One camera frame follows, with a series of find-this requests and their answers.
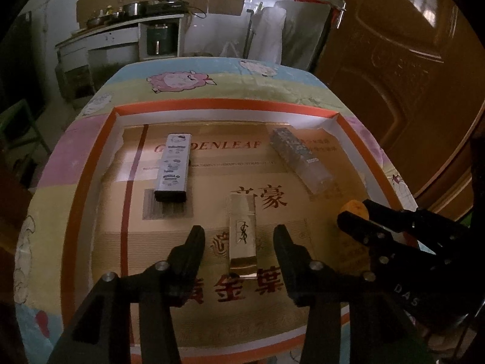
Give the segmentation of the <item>plain orange bottle cap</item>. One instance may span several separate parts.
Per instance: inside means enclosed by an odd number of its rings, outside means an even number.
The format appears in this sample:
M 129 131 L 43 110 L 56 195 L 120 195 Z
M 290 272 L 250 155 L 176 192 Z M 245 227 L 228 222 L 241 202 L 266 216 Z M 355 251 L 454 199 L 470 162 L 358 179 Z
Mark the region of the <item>plain orange bottle cap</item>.
M 348 201 L 340 208 L 339 212 L 341 214 L 344 212 L 350 212 L 351 214 L 354 214 L 362 219 L 370 219 L 367 207 L 363 202 L 357 200 Z

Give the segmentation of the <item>gold rectangular box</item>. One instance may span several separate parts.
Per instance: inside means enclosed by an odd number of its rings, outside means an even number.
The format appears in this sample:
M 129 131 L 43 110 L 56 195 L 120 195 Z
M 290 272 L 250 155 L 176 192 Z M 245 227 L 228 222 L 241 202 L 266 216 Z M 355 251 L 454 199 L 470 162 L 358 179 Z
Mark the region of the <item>gold rectangular box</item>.
M 256 279 L 256 206 L 251 194 L 232 193 L 229 198 L 229 273 Z

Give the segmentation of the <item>white black rectangular box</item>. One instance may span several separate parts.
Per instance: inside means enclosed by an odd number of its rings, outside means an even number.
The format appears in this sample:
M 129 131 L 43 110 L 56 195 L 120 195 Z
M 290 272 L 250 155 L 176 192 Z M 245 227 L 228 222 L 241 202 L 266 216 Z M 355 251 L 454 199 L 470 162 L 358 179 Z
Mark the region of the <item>white black rectangular box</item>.
M 154 190 L 161 203 L 183 204 L 187 201 L 187 180 L 192 135 L 169 134 L 161 159 Z

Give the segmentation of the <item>shallow cardboard tray box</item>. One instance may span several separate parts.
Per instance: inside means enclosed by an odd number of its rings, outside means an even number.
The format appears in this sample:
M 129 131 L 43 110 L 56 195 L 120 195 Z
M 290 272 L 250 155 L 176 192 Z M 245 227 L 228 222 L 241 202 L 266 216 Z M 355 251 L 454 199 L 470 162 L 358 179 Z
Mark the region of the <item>shallow cardboard tray box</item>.
M 328 190 L 313 195 L 270 144 L 275 128 L 286 127 L 333 176 Z M 155 199 L 159 161 L 169 134 L 192 135 L 187 201 Z M 272 231 L 286 224 L 296 242 L 340 265 L 339 208 L 351 199 L 388 203 L 375 177 L 337 122 L 304 115 L 217 109 L 207 117 L 161 123 L 122 120 L 108 146 L 116 152 L 90 193 L 92 212 L 81 219 L 90 243 L 85 275 L 74 285 L 75 311 L 96 279 L 107 271 L 134 275 L 184 242 L 194 225 L 206 232 L 196 283 L 185 306 L 172 312 L 185 363 L 243 363 L 288 357 L 303 343 L 307 313 L 292 305 L 272 247 Z M 229 273 L 229 198 L 251 194 L 256 206 L 256 279 Z

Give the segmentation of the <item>brown wooden door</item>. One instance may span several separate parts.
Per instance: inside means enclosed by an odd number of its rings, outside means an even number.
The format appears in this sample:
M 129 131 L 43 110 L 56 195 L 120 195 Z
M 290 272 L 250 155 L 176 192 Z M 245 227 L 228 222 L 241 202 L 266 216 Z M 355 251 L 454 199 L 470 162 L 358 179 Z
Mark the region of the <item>brown wooden door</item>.
M 484 112 L 484 48 L 453 0 L 343 0 L 316 76 L 372 133 L 422 207 Z

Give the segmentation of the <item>cartoon patterned tablecloth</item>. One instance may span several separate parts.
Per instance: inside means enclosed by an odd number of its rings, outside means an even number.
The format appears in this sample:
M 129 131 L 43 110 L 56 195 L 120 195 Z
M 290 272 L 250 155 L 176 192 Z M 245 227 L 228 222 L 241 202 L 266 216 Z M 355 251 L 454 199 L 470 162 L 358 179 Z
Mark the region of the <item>cartoon patterned tablecloth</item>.
M 395 208 L 413 211 L 415 199 L 354 109 L 314 75 L 296 68 L 236 58 L 172 58 L 118 71 L 82 109 L 56 144 L 30 202 L 16 248 L 14 298 L 25 354 L 45 363 L 74 308 L 74 285 L 85 275 L 90 243 L 81 219 L 87 200 L 113 160 L 113 126 L 207 117 L 217 109 L 304 115 L 337 122 Z

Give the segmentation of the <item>white plastic sheet roll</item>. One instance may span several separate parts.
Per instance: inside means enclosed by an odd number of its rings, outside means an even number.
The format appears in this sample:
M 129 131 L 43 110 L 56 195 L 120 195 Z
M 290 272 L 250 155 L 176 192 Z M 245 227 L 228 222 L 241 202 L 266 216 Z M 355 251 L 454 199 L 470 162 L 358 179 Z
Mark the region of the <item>white plastic sheet roll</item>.
M 252 14 L 244 57 L 308 71 L 323 49 L 334 7 L 282 0 Z

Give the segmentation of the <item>dark green appliance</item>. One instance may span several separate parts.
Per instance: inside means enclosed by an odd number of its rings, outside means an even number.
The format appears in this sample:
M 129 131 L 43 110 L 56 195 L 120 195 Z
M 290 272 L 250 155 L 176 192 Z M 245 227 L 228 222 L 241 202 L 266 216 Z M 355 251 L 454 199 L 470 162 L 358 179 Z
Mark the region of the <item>dark green appliance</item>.
M 168 25 L 155 25 L 147 29 L 147 54 L 149 56 L 169 54 L 170 49 L 171 35 Z

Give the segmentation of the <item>white kitchen counter cabinet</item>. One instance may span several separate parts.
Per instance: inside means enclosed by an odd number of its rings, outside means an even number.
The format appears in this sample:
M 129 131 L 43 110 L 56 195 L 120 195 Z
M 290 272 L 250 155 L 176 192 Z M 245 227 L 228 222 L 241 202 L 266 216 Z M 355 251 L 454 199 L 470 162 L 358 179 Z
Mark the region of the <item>white kitchen counter cabinet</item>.
M 96 93 L 122 67 L 152 59 L 182 56 L 188 15 L 141 17 L 93 30 L 81 31 L 56 45 L 55 69 L 61 96 L 68 102 Z M 147 54 L 147 29 L 166 24 L 170 28 L 169 54 Z

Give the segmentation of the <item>black gas stove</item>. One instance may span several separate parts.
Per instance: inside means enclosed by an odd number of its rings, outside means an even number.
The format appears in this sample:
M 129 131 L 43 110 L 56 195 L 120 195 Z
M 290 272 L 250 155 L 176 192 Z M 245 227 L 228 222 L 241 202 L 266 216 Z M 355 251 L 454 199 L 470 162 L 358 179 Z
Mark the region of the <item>black gas stove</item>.
M 184 14 L 188 12 L 186 0 L 156 0 L 148 2 L 145 6 L 145 13 L 148 16 Z

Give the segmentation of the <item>steel cooking pot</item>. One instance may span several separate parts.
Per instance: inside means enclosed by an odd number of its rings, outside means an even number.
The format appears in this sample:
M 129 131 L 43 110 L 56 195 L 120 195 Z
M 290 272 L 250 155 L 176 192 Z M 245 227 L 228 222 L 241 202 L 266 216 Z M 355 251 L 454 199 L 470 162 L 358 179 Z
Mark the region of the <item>steel cooking pot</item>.
M 144 5 L 142 2 L 130 2 L 122 6 L 122 11 L 125 17 L 141 16 Z

